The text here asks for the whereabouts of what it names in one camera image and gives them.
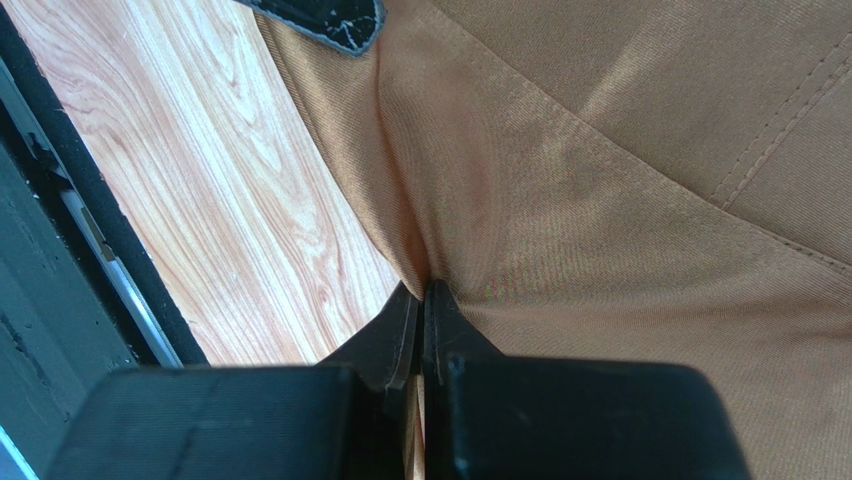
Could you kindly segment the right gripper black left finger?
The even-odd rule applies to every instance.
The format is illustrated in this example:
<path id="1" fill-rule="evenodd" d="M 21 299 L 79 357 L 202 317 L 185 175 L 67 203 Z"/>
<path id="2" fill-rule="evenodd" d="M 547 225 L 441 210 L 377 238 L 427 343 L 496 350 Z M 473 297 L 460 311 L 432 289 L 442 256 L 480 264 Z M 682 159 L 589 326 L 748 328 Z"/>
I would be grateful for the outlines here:
<path id="1" fill-rule="evenodd" d="M 88 395 L 51 479 L 409 479 L 420 304 L 404 286 L 313 366 L 139 368 Z"/>

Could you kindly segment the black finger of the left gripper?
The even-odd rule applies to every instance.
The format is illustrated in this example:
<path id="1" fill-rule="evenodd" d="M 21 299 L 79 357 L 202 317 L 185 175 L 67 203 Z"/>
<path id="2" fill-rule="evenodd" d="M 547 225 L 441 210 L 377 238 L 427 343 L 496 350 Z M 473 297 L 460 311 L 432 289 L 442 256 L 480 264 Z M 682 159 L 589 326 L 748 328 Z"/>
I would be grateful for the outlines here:
<path id="1" fill-rule="evenodd" d="M 380 0 L 238 0 L 257 13 L 351 57 L 375 43 L 387 15 Z"/>

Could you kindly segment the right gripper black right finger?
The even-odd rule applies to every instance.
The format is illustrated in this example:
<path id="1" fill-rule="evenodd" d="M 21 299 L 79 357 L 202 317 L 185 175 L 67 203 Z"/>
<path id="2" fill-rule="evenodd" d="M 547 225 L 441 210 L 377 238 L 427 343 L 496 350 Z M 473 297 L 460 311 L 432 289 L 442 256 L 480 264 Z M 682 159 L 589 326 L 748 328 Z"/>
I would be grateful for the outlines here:
<path id="1" fill-rule="evenodd" d="M 509 356 L 432 283 L 423 310 L 430 479 L 747 479 L 725 407 L 666 363 Z"/>

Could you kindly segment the brown satin napkin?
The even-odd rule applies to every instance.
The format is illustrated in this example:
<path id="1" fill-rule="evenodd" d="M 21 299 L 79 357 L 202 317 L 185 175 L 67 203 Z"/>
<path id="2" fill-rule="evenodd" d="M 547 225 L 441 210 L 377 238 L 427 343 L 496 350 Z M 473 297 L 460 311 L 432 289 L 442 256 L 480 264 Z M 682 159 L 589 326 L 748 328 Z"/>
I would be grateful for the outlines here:
<path id="1" fill-rule="evenodd" d="M 259 29 L 416 295 L 515 355 L 702 370 L 760 479 L 851 475 L 851 5 L 389 1 Z"/>

